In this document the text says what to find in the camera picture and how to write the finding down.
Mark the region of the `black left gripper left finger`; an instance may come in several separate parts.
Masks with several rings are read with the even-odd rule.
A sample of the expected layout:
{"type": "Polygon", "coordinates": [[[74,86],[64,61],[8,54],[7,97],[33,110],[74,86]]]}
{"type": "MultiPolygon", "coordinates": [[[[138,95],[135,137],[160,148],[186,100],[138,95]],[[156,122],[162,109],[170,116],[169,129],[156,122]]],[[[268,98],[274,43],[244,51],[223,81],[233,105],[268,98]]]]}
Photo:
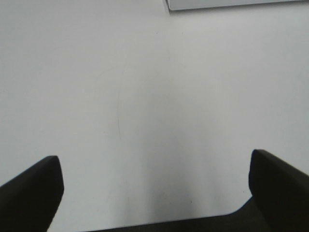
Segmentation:
{"type": "Polygon", "coordinates": [[[64,193],[58,156],[47,156],[0,188],[2,232],[45,232],[64,193]]]}

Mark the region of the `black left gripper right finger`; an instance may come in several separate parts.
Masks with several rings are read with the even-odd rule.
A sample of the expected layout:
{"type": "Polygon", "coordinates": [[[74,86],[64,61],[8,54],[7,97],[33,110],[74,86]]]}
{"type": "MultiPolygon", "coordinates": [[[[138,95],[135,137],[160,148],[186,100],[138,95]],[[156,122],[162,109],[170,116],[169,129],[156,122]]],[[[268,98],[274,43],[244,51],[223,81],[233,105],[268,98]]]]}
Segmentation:
{"type": "Polygon", "coordinates": [[[252,152],[249,189],[274,232],[309,230],[309,177],[262,149],[252,152]]]}

